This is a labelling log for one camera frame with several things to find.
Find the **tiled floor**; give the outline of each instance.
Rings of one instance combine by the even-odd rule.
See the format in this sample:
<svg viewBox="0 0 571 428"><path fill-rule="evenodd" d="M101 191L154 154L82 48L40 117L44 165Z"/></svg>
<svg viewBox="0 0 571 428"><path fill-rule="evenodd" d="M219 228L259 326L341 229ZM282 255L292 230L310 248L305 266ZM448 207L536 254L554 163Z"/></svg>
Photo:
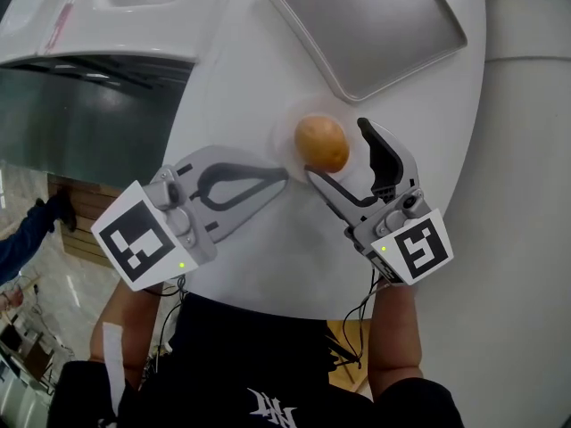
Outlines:
<svg viewBox="0 0 571 428"><path fill-rule="evenodd" d="M0 210L0 239L12 233L13 229L26 216L36 198L47 199L46 174L22 169L0 162L4 208ZM25 293L25 301L19 312L31 319L40 331L54 335L72 354L58 346L54 360L54 374L59 374L62 362L68 359L87 359L89 339L99 314L111 296L119 275L107 267L77 259L62 251L62 238L59 233L48 235L35 257L22 269L23 277L18 281L25 286L30 279L38 278L38 302L42 316L32 308L37 300L30 289ZM0 287L9 289L14 281ZM178 297L163 299L155 324L153 343L158 342L165 315L176 303Z"/></svg>

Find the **cable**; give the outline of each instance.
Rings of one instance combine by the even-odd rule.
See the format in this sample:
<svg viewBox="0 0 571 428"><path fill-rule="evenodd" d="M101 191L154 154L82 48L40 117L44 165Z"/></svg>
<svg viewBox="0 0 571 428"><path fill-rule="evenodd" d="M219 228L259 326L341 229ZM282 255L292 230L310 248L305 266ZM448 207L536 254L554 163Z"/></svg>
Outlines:
<svg viewBox="0 0 571 428"><path fill-rule="evenodd" d="M16 285L18 285L18 282L20 281L20 279L28 279L30 282L32 282L32 279L28 276L23 275L21 272L16 276L16 278L13 280L12 283L12 287L10 288L10 292L13 292L14 289L16 288Z"/></svg>
<svg viewBox="0 0 571 428"><path fill-rule="evenodd" d="M144 292L147 292L154 296L160 296L162 298L168 298L169 296L175 296L180 290L175 290L173 293L156 293L149 289L143 289Z"/></svg>
<svg viewBox="0 0 571 428"><path fill-rule="evenodd" d="M159 347L157 348L157 359L156 364L154 366L155 373L159 372L159 356L161 355L161 347L162 347L162 336L164 335L164 327L167 325L167 321L169 320L170 314L172 314L176 309L182 306L182 302L180 302L177 306L170 310L169 314L167 314L166 318L164 319L164 323L162 324L161 328L161 337L159 339Z"/></svg>
<svg viewBox="0 0 571 428"><path fill-rule="evenodd" d="M57 336L55 336L55 334L52 333L52 330L50 330L49 326L46 325L46 322L44 321L44 310L42 309L42 307L39 305L39 287L37 286L37 284L34 285L34 294L36 295L36 304L34 304L31 307L31 311L36 314L39 318L39 321L42 323L42 325L44 326L44 328L46 329L47 333L52 336L52 338L55 339L55 341L57 342L57 344L64 349L65 351L68 352L68 355L70 357L71 360L75 360L75 352L70 349L69 347L66 347L63 345L63 343L57 339Z"/></svg>
<svg viewBox="0 0 571 428"><path fill-rule="evenodd" d="M185 300L185 297L188 295L188 290L185 288L186 285L186 275L182 275L177 280L177 287L180 293L180 302Z"/></svg>
<svg viewBox="0 0 571 428"><path fill-rule="evenodd" d="M353 355L356 358L356 361L358 363L358 367L359 369L362 368L362 364L360 362L360 359L363 357L363 318L365 316L365 310L367 309L367 302L368 299L370 297L372 297L373 295L377 294L378 292L380 292L381 290L383 290L384 288L386 288L389 283L385 283L384 285L377 287L375 290L373 290L375 288L376 285L378 285L382 280L384 280L383 277L379 277L376 281L375 281L375 266L373 266L371 264L371 267L373 268L373 272L371 274L371 286L368 289L368 294L367 296L363 299L363 301L360 303L359 306L357 306L357 308L351 309L349 311L349 313L345 316L345 319L343 320L343 325L342 325L342 330L343 330L343 337L345 338L345 340L347 341L347 344L349 344L349 347L351 348L351 351L353 353ZM351 342L349 341L349 338L347 337L347 332L345 331L345 324L347 323L347 319L349 318L349 316L355 312L356 310L359 311L359 342L360 342L360 352L359 354L357 353L357 350L355 350L355 348L352 346ZM344 365L345 363L348 362L342 362L339 363L338 366L340 365Z"/></svg>

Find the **human arm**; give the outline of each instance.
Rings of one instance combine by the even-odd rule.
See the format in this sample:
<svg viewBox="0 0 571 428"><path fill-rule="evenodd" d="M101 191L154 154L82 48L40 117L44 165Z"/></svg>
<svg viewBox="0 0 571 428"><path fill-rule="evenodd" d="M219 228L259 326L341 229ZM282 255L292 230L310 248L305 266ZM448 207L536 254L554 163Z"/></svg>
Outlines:
<svg viewBox="0 0 571 428"><path fill-rule="evenodd" d="M160 293L162 284L155 285L153 292ZM154 322L161 298L151 293L133 292L123 280L107 301L91 336L89 361L104 363L103 323L123 328L122 348L125 378L134 389L141 383L145 361L153 337Z"/></svg>
<svg viewBox="0 0 571 428"><path fill-rule="evenodd" d="M377 400L394 383L422 377L422 350L411 287L387 287L375 299L368 339L368 380Z"/></svg>

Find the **metal tray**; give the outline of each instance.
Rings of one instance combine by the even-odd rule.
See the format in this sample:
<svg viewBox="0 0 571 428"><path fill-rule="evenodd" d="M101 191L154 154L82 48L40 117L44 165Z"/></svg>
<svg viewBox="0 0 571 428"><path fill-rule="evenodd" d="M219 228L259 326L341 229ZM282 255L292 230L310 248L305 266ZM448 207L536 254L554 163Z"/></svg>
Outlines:
<svg viewBox="0 0 571 428"><path fill-rule="evenodd" d="M445 0L271 0L339 98L359 103L466 46Z"/></svg>

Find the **potato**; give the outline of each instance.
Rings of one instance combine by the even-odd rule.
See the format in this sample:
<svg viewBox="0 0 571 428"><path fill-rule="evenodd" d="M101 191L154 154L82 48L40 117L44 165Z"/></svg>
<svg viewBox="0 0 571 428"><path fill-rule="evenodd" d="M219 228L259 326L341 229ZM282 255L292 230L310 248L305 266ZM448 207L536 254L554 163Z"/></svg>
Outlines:
<svg viewBox="0 0 571 428"><path fill-rule="evenodd" d="M309 116L295 129L295 147L305 163L327 173L341 171L349 160L343 129L325 116Z"/></svg>

